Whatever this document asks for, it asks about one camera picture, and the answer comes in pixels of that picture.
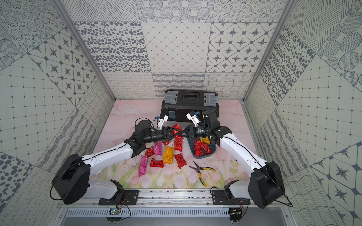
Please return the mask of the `red tea bag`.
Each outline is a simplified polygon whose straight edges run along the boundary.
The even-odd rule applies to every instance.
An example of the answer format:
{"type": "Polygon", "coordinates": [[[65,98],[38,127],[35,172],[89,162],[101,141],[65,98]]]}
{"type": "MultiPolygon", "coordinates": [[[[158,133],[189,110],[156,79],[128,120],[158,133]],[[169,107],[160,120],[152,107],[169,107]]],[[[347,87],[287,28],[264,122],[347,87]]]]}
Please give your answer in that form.
{"type": "Polygon", "coordinates": [[[175,124],[174,126],[169,127],[168,131],[170,132],[170,138],[167,138],[163,142],[165,146],[167,146],[173,139],[183,139],[182,134],[180,134],[182,128],[179,124],[175,124]]]}
{"type": "Polygon", "coordinates": [[[177,162],[177,165],[178,165],[179,169],[181,169],[182,167],[187,165],[186,160],[183,158],[183,155],[181,153],[176,154],[174,157],[176,159],[176,162],[177,162]]]}
{"type": "Polygon", "coordinates": [[[183,150],[183,138],[182,137],[176,137],[174,139],[174,150],[182,152],[183,150]]]}
{"type": "Polygon", "coordinates": [[[152,157],[154,154],[155,154],[154,148],[150,147],[149,149],[147,149],[147,151],[146,151],[146,156],[147,156],[148,158],[152,157]]]}
{"type": "Polygon", "coordinates": [[[164,162],[163,160],[156,160],[155,158],[152,158],[150,162],[150,167],[156,167],[156,168],[164,168],[164,162]]]}

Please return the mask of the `teal plastic storage box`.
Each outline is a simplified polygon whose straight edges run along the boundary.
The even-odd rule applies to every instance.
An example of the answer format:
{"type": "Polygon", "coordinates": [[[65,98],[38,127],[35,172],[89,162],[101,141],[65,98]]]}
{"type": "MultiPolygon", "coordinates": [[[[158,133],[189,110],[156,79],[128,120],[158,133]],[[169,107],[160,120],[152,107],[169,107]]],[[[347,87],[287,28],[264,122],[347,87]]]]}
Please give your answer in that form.
{"type": "Polygon", "coordinates": [[[216,144],[211,140],[206,126],[196,127],[191,124],[185,130],[191,154],[196,159],[207,158],[216,152],[216,144]]]}

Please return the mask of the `magenta tea bag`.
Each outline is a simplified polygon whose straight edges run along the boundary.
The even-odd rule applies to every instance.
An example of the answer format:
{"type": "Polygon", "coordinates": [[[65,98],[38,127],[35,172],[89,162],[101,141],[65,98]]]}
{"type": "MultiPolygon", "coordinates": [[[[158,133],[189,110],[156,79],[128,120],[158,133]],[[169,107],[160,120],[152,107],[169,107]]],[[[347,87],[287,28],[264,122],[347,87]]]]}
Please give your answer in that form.
{"type": "Polygon", "coordinates": [[[148,157],[145,155],[141,158],[140,165],[139,165],[139,171],[138,176],[141,177],[142,175],[145,175],[147,172],[147,165],[148,165],[148,157]]]}
{"type": "Polygon", "coordinates": [[[161,156],[162,155],[162,142],[158,141],[154,144],[153,150],[155,155],[161,156]]]}

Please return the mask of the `yellow tea bag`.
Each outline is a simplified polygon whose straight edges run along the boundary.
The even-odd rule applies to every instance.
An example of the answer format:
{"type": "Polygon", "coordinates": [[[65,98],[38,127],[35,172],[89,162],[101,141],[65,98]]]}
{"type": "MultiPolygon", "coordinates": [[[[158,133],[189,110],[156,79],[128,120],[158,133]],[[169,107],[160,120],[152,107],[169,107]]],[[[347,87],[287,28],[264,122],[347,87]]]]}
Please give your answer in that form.
{"type": "Polygon", "coordinates": [[[210,139],[209,139],[208,137],[201,137],[201,138],[200,138],[200,142],[201,142],[201,143],[205,143],[205,144],[207,144],[207,145],[210,145],[210,144],[211,144],[210,139]]]}
{"type": "Polygon", "coordinates": [[[174,158],[174,148],[173,147],[165,147],[165,152],[163,155],[163,163],[164,164],[172,164],[174,158]]]}

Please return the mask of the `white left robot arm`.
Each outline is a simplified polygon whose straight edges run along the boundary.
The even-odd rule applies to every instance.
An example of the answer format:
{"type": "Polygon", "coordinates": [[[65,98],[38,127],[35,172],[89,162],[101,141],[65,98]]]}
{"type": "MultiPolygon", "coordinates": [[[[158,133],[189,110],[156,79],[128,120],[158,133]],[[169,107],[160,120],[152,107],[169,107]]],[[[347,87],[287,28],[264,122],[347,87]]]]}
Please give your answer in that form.
{"type": "Polygon", "coordinates": [[[138,156],[149,143],[169,141],[181,134],[181,129],[162,127],[157,130],[150,121],[142,120],[128,139],[113,148],[96,154],[69,156],[53,178],[51,190],[55,190],[66,205],[82,198],[99,199],[101,205],[121,204],[125,193],[118,181],[93,181],[91,177],[115,163],[138,156]]]}

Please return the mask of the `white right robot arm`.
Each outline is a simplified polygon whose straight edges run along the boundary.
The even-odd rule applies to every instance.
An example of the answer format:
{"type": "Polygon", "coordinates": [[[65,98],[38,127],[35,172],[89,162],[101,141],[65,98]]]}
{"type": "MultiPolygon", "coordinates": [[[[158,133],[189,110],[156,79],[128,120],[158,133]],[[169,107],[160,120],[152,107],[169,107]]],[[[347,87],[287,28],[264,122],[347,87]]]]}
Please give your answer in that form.
{"type": "Polygon", "coordinates": [[[268,162],[250,151],[226,126],[222,126],[213,110],[188,113],[186,118],[192,122],[185,129],[188,138],[208,137],[211,143],[226,150],[245,170],[249,183],[238,180],[225,185],[225,198],[229,202],[235,199],[249,199],[263,209],[280,197],[286,196],[281,169],[275,162],[268,162]]]}

